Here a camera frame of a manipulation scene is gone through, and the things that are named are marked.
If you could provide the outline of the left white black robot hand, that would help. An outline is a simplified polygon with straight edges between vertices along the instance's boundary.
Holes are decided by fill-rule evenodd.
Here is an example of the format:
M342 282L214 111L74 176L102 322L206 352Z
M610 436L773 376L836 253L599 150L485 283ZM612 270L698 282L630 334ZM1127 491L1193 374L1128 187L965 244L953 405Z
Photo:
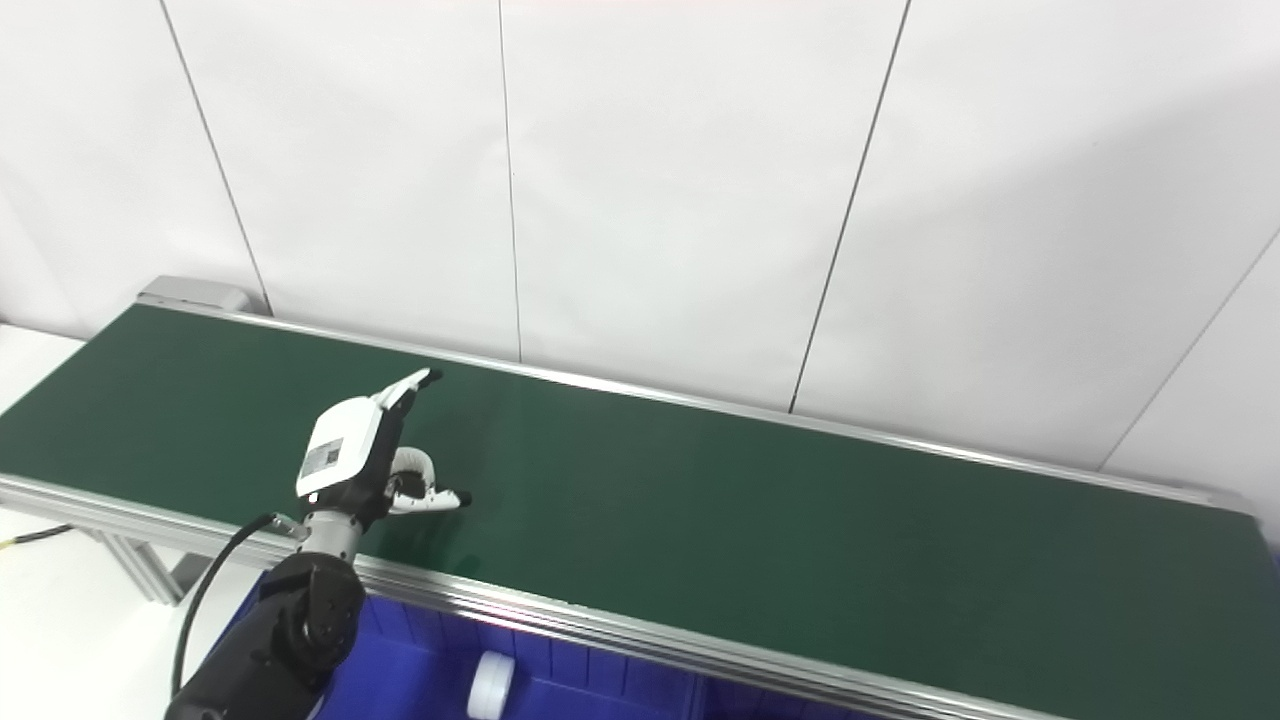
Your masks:
M294 483L303 512L346 515L366 532L388 516L470 506L470 492L436 484L429 454L401 445L419 392L442 377L442 370L424 368L321 413Z

